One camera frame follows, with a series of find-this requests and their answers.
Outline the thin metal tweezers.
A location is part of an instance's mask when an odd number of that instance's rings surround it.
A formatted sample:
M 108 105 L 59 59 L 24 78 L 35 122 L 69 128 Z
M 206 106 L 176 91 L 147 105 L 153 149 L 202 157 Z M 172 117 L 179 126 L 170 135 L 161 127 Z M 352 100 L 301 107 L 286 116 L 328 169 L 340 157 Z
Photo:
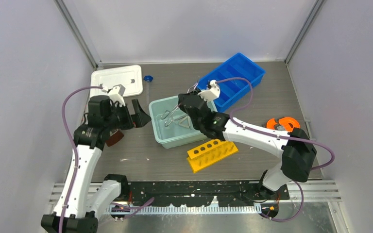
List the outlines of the thin metal tweezers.
M 173 121 L 181 121 L 182 119 L 184 119 L 184 118 L 186 118 L 186 117 L 187 117 L 187 115 L 180 116 L 180 117 L 178 117 L 178 118 L 173 119 Z

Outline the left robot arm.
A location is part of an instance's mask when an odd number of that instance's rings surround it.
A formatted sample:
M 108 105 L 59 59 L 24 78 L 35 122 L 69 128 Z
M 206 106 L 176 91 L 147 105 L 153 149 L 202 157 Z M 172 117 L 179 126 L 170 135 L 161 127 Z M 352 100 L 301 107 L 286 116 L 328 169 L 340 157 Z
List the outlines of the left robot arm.
M 96 193 L 88 191 L 96 164 L 105 146 L 113 145 L 112 135 L 119 130 L 144 127 L 151 117 L 137 99 L 134 114 L 127 105 L 107 95 L 93 96 L 88 102 L 85 122 L 73 134 L 73 154 L 61 197 L 51 214 L 43 215 L 41 227 L 48 233 L 95 233 L 99 221 L 114 201 L 126 200 L 130 189 L 125 175 L 108 174 Z

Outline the white clay triangle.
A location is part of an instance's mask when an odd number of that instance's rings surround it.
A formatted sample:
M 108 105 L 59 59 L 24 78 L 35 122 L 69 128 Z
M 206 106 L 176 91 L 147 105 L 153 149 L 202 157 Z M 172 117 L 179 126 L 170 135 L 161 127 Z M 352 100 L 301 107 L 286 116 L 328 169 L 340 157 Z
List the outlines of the white clay triangle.
M 191 128 L 191 120 L 189 116 L 182 119 L 181 121 L 174 121 L 174 123 L 183 128 L 187 128 L 187 129 Z

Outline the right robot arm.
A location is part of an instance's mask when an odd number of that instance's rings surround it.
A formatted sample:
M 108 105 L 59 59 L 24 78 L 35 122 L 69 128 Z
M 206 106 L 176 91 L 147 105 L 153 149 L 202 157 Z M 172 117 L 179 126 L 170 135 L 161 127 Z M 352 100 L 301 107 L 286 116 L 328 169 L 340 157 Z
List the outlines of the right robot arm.
M 193 128 L 207 138 L 253 146 L 280 159 L 262 174 L 257 187 L 260 197 L 271 199 L 283 185 L 308 180 L 317 150 L 304 130 L 275 131 L 251 125 L 211 110 L 196 93 L 179 94 L 178 105 L 190 117 Z

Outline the metal crucible tongs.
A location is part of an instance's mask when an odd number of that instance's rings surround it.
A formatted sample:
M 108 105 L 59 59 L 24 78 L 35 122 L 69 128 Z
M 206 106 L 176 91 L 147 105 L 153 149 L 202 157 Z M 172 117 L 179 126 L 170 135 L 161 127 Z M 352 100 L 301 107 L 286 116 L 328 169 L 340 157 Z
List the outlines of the metal crucible tongs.
M 198 83 L 199 83 L 199 79 L 186 92 L 187 93 L 193 92 L 196 89 Z M 161 119 L 165 120 L 164 122 L 165 127 L 168 127 L 173 122 L 173 115 L 177 111 L 179 106 L 180 104 L 178 103 L 177 105 L 175 105 L 175 107 L 170 112 L 166 111 L 165 113 L 162 114 Z

